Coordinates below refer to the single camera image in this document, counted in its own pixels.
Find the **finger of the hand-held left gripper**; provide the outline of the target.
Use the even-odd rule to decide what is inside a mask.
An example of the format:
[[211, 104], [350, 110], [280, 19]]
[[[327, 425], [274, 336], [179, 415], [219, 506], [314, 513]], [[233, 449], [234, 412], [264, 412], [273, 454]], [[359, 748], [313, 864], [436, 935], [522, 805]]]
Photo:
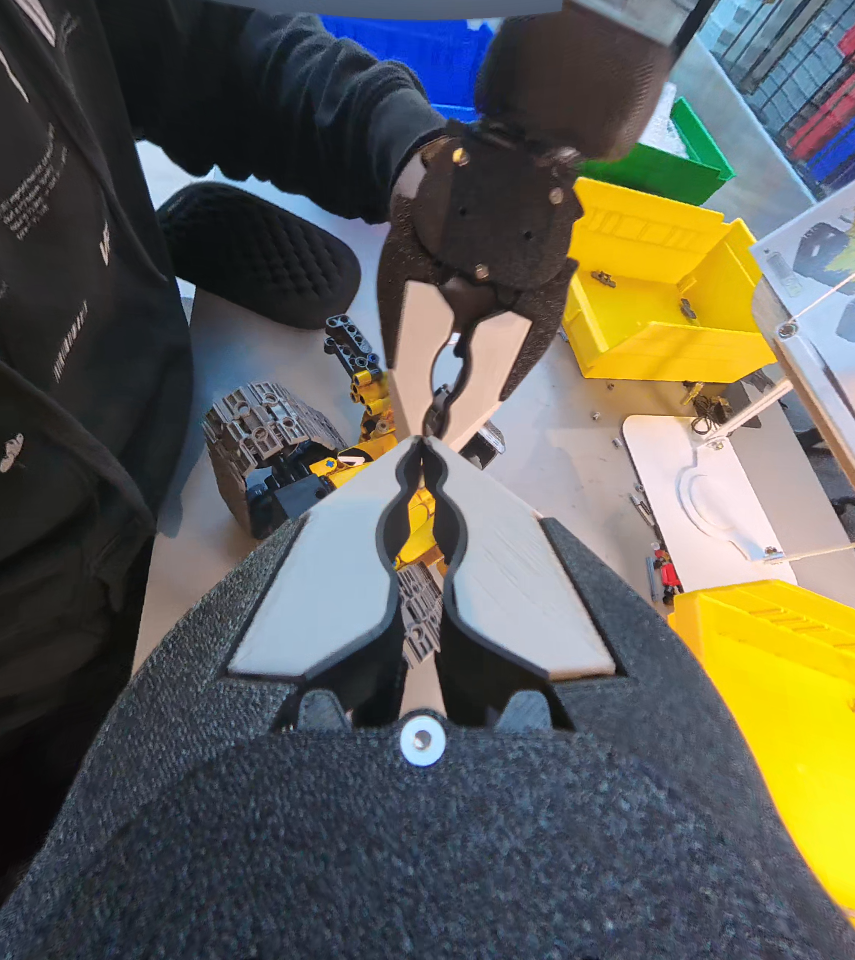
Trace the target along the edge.
[[405, 282], [394, 358], [387, 366], [398, 437], [442, 438], [445, 415], [434, 412], [434, 365], [455, 329], [455, 310], [438, 287]]
[[452, 450], [462, 450], [502, 406], [530, 329], [531, 320], [508, 311], [481, 320], [469, 334], [461, 372], [444, 408], [441, 441]]

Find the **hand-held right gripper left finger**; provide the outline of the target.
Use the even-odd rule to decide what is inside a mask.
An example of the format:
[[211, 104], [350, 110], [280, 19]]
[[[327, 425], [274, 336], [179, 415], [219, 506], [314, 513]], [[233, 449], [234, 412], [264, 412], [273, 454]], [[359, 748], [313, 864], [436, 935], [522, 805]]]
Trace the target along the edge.
[[407, 666], [395, 562], [410, 538], [422, 440], [403, 440], [304, 517], [228, 674], [329, 690], [362, 726], [400, 713]]

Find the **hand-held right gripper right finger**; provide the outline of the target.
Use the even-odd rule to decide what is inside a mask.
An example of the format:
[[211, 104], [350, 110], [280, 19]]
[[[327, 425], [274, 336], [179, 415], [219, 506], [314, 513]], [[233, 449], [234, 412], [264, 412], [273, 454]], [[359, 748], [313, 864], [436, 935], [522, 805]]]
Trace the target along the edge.
[[556, 687], [612, 679], [617, 661], [544, 520], [436, 438], [422, 441], [421, 467], [446, 566], [435, 663], [447, 718], [487, 726], [535, 691], [549, 723], [572, 728]]

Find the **yellow tracked brick vehicle model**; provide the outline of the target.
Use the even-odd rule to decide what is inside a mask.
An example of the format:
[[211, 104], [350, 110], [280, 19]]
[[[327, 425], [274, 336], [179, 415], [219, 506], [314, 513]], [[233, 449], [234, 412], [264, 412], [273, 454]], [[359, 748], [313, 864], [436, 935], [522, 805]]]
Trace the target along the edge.
[[[350, 398], [361, 407], [358, 442], [350, 445], [325, 414], [278, 381], [243, 384], [205, 413], [205, 443], [218, 491], [237, 523], [258, 541], [397, 445], [380, 356], [346, 314], [328, 317], [324, 333], [324, 351], [340, 362], [350, 379]], [[434, 538], [434, 515], [433, 496], [419, 489], [409, 501], [409, 537], [394, 560], [409, 667], [440, 648], [447, 567]]]

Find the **person's left forearm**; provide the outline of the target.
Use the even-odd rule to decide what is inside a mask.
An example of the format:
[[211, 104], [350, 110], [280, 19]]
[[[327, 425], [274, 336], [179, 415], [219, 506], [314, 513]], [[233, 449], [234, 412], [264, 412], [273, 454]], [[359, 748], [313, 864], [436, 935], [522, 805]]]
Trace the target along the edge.
[[136, 139], [196, 177], [212, 168], [386, 222], [397, 179], [445, 119], [419, 79], [314, 14], [217, 2], [97, 2]]

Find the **scattered small brick parts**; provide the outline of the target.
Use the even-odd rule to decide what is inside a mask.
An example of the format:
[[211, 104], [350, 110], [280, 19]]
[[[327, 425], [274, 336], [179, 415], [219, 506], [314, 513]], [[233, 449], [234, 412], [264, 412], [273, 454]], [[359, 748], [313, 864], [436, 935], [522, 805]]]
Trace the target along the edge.
[[684, 586], [655, 509], [657, 486], [643, 478], [639, 455], [626, 437], [628, 419], [602, 398], [589, 402], [593, 447], [585, 490], [598, 553], [631, 586], [645, 584], [649, 602], [665, 616]]

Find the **green storage bin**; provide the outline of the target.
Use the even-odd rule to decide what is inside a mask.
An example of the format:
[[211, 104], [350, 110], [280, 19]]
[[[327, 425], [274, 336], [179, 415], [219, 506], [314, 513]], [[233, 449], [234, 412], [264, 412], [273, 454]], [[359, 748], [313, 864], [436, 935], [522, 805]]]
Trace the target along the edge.
[[670, 120], [685, 155], [638, 142], [629, 154], [614, 162], [586, 161], [580, 176], [622, 186], [687, 205], [701, 207], [737, 172], [710, 135], [690, 103], [679, 97]]

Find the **blue storage bin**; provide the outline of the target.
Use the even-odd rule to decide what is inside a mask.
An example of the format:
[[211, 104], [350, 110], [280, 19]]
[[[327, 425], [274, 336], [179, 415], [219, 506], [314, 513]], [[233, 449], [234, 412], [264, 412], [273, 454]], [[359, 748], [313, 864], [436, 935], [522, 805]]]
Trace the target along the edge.
[[445, 118], [476, 120], [474, 94], [495, 30], [484, 20], [389, 20], [322, 16], [333, 36], [350, 39], [382, 61], [408, 66]]

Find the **bubble wrap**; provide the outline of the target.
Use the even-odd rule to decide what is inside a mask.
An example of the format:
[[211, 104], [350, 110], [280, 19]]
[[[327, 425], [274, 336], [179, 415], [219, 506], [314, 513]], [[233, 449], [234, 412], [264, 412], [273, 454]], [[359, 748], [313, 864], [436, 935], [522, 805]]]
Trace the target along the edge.
[[676, 84], [667, 81], [661, 89], [657, 106], [637, 143], [681, 159], [687, 159], [687, 148], [672, 119], [676, 100]]

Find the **large yellow storage bin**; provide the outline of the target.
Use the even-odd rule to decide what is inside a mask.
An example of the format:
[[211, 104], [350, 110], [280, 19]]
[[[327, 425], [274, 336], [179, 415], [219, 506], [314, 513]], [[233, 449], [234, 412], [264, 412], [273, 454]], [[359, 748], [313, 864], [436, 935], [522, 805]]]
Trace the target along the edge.
[[855, 608], [773, 580], [682, 593], [668, 619], [855, 928]]

